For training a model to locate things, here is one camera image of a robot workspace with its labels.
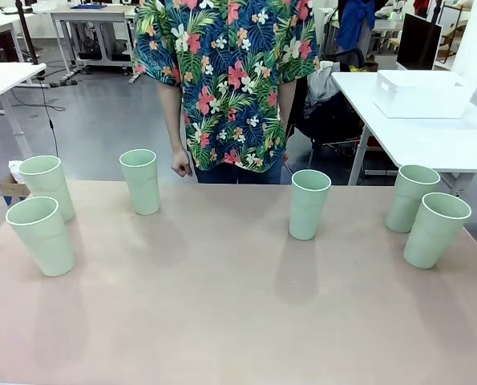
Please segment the person's right hand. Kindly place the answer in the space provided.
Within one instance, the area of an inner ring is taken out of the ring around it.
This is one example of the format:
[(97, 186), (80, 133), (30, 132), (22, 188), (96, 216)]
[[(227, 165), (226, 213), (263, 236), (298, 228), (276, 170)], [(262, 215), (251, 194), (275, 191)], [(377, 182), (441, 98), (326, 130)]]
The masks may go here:
[(189, 156), (184, 148), (172, 151), (172, 170), (180, 177), (192, 176)]

